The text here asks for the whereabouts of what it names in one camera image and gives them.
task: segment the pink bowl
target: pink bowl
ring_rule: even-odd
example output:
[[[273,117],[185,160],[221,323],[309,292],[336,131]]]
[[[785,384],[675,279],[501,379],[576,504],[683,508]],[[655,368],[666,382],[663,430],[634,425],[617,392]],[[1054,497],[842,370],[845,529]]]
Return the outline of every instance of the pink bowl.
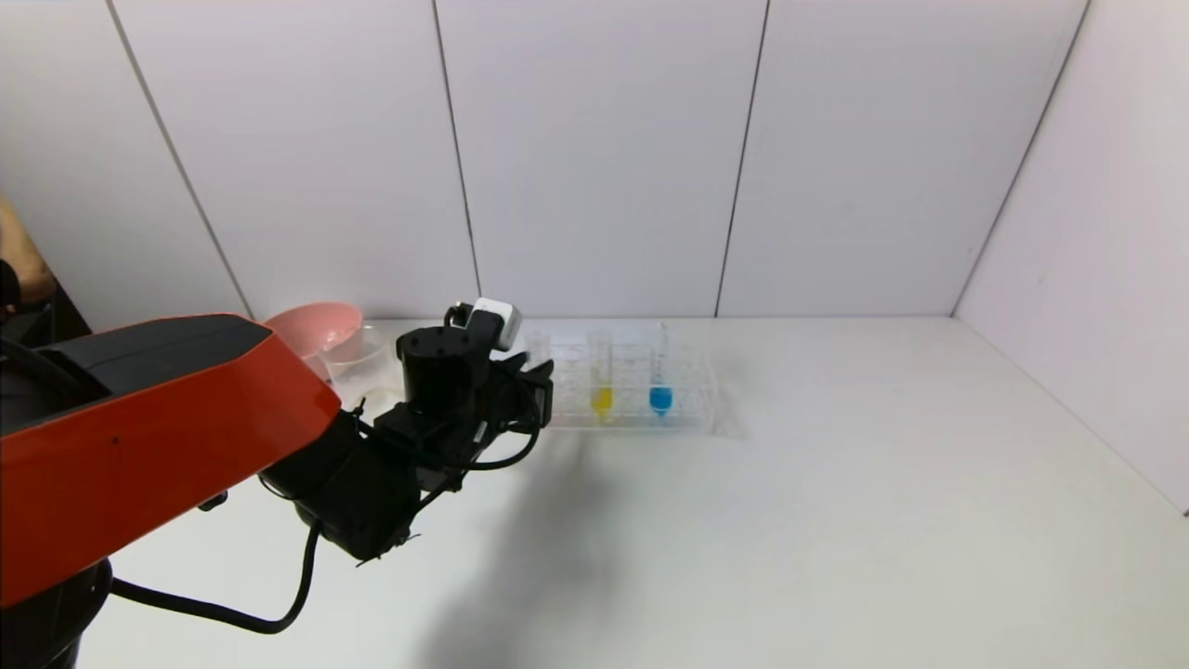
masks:
[[[317,354],[350,340],[363,327],[364,314],[346,302],[314,302],[278,313],[264,324],[325,381],[328,374]]]

